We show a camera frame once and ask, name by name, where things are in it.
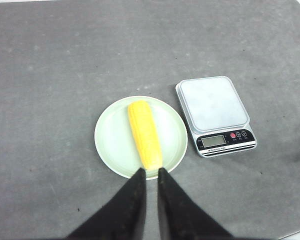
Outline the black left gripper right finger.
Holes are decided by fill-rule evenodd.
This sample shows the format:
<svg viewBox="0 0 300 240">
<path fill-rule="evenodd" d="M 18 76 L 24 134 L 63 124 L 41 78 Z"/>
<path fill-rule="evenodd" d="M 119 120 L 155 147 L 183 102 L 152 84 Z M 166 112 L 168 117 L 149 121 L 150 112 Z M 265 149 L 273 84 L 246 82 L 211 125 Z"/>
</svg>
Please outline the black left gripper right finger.
<svg viewBox="0 0 300 240">
<path fill-rule="evenodd" d="M 234 236 L 205 213 L 165 168 L 158 170 L 157 207 L 162 240 L 231 240 Z"/>
</svg>

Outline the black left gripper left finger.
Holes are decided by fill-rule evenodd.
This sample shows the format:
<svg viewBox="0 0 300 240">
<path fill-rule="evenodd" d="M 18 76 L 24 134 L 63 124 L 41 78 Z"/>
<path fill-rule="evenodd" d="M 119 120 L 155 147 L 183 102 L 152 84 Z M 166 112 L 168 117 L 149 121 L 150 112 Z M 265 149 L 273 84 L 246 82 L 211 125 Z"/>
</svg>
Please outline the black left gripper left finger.
<svg viewBox="0 0 300 240">
<path fill-rule="evenodd" d="M 146 172 L 139 168 L 113 198 L 67 240 L 141 240 L 147 206 Z"/>
</svg>

